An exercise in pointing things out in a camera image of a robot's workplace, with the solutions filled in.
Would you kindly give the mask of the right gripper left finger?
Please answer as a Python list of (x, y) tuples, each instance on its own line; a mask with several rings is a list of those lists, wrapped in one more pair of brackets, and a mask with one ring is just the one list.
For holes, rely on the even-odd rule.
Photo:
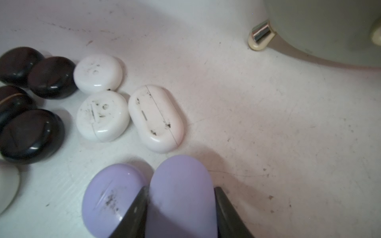
[(144, 186), (109, 238), (144, 238), (148, 201), (149, 187)]

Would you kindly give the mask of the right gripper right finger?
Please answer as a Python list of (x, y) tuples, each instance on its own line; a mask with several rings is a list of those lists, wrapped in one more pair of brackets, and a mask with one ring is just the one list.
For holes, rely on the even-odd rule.
[(226, 193), (219, 186), (214, 188), (219, 238), (254, 238), (239, 216)]

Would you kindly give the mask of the purple round earphone case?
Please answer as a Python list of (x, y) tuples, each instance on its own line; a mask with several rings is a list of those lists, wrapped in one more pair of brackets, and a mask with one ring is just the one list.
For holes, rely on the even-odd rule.
[(81, 207), (90, 234), (110, 237), (146, 185), (145, 175), (129, 164), (113, 164), (97, 173), (86, 188)]

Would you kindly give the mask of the purple oblong earphone case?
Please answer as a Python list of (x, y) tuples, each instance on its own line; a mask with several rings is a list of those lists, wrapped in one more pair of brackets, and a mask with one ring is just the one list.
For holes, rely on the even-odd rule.
[(216, 238), (211, 176), (196, 158), (177, 155), (154, 172), (149, 186), (147, 238)]

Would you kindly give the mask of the white oblong earphone case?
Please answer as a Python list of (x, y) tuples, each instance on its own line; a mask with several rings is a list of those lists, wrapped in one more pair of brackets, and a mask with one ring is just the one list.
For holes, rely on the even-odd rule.
[(162, 87), (144, 85), (130, 96), (128, 104), (138, 135), (149, 150), (164, 154), (179, 147), (184, 123)]

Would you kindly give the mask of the white three-drawer cabinet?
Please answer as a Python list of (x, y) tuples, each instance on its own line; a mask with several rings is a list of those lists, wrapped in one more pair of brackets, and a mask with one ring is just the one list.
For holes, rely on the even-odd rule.
[(380, 1), (265, 1), (268, 20), (254, 27), (248, 45), (265, 49), (280, 36), (315, 57), (367, 67), (381, 65)]

